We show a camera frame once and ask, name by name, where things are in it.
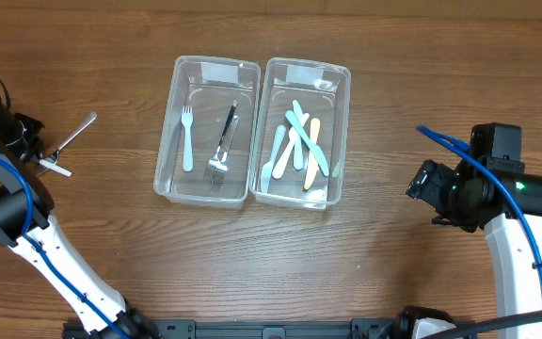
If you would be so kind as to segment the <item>white plastic fork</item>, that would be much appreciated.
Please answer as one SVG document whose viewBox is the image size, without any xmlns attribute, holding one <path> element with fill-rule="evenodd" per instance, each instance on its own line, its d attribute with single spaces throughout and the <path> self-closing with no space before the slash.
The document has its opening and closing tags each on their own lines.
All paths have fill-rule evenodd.
<svg viewBox="0 0 542 339">
<path fill-rule="evenodd" d="M 72 173 L 67 170 L 67 169 L 64 169 L 62 167 L 60 167 L 59 165 L 57 164 L 54 164 L 46 159 L 41 159 L 39 161 L 39 167 L 37 168 L 37 174 L 38 175 L 41 175 L 43 174 L 44 172 L 46 171 L 53 171 L 53 172 L 56 172 L 58 174 L 61 174 L 63 176 L 66 176 L 66 177 L 71 177 L 72 176 Z"/>
</svg>

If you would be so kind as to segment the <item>pale blue plastic fork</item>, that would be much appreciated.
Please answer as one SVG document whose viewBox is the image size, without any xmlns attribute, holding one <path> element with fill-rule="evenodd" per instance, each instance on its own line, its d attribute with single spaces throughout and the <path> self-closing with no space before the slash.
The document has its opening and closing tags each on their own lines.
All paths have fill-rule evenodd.
<svg viewBox="0 0 542 339">
<path fill-rule="evenodd" d="M 190 172 L 194 168 L 191 127 L 193 124 L 193 109 L 186 105 L 182 108 L 181 123 L 184 131 L 183 170 Z"/>
</svg>

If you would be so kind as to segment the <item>black handled metal fork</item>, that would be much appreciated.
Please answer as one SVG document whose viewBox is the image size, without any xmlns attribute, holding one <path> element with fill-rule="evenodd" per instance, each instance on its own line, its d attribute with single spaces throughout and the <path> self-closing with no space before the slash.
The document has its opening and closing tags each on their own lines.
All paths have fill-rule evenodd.
<svg viewBox="0 0 542 339">
<path fill-rule="evenodd" d="M 224 143 L 225 136 L 227 135 L 228 130 L 231 127 L 236 107 L 237 107 L 237 102 L 233 101 L 230 111 L 228 113 L 227 119 L 225 121 L 225 125 L 223 128 L 222 134 L 220 136 L 220 140 L 218 141 L 218 144 L 215 150 L 215 155 L 209 159 L 206 170 L 204 172 L 203 179 L 205 181 L 209 181 L 213 185 L 219 184 L 220 176 L 224 173 L 224 171 L 221 169 L 221 165 L 220 165 L 221 161 L 219 159 L 219 154 L 220 154 L 221 147 Z"/>
</svg>

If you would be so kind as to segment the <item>pale blue plastic knife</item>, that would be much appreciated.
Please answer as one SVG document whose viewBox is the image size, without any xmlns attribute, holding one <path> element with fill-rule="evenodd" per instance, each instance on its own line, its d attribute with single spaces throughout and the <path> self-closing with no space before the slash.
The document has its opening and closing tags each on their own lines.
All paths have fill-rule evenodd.
<svg viewBox="0 0 542 339">
<path fill-rule="evenodd" d="M 271 154 L 268 161 L 263 165 L 261 170 L 261 192 L 267 193 L 269 189 L 269 184 L 272 176 L 272 171 L 275 166 L 275 162 L 279 153 L 279 148 L 282 144 L 284 136 L 286 134 L 286 126 L 280 124 L 277 126 L 275 135 L 273 138 L 273 144 L 271 149 Z"/>
</svg>

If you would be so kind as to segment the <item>white plastic knife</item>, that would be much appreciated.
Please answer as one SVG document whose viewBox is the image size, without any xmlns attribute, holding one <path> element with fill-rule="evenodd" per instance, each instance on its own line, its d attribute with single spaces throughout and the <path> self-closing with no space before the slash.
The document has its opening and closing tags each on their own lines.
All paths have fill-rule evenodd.
<svg viewBox="0 0 542 339">
<path fill-rule="evenodd" d="M 304 115 L 303 110 L 298 102 L 298 100 L 293 100 L 293 107 L 294 107 L 294 113 L 295 115 L 301 119 Z M 296 135 L 295 138 L 295 148 L 294 148 L 294 169 L 295 170 L 302 170 L 303 169 L 303 150 L 302 150 L 302 142 L 299 135 Z"/>
<path fill-rule="evenodd" d="M 273 169 L 272 176 L 274 179 L 280 179 L 286 170 L 286 166 L 292 150 L 295 147 L 296 142 L 299 140 L 299 134 L 291 127 L 288 133 L 288 144 L 286 145 L 283 153 L 281 154 L 276 166 Z"/>
</svg>

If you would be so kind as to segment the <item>cream yellow plastic knife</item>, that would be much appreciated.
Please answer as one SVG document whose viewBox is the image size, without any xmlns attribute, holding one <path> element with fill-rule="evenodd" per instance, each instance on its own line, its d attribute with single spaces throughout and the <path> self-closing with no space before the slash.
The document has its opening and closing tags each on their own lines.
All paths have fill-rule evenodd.
<svg viewBox="0 0 542 339">
<path fill-rule="evenodd" d="M 310 123 L 310 139 L 313 144 L 317 144 L 317 140 L 319 138 L 319 132 L 321 129 L 321 122 L 318 118 L 313 118 Z M 308 191 L 315 179 L 316 173 L 317 173 L 317 160 L 314 157 L 314 154 L 312 151 L 309 151 L 309 158 L 308 158 L 308 166 L 307 166 L 307 172 L 304 182 L 304 189 Z"/>
</svg>

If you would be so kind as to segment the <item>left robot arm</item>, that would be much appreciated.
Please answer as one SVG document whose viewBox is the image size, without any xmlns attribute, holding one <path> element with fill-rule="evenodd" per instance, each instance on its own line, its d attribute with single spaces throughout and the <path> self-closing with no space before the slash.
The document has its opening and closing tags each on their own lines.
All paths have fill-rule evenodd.
<svg viewBox="0 0 542 339">
<path fill-rule="evenodd" d="M 43 123 L 10 109 L 0 79 L 0 245 L 32 265 L 73 308 L 79 320 L 64 325 L 63 337 L 159 337 L 155 324 L 109 286 L 63 233 L 53 198 L 38 176 L 66 170 L 56 154 L 42 154 Z"/>
</svg>

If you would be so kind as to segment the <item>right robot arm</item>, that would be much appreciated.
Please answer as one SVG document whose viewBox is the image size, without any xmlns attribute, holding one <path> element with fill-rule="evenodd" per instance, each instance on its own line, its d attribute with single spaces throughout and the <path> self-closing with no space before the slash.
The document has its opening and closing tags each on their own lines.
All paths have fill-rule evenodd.
<svg viewBox="0 0 542 339">
<path fill-rule="evenodd" d="M 498 316 L 456 322 L 437 310 L 407 307 L 391 337 L 474 338 L 496 331 L 501 338 L 542 338 L 542 176 L 525 171 L 520 127 L 478 124 L 467 142 L 423 125 L 417 129 L 460 161 L 451 169 L 425 160 L 406 194 L 435 209 L 436 225 L 484 232 Z"/>
</svg>

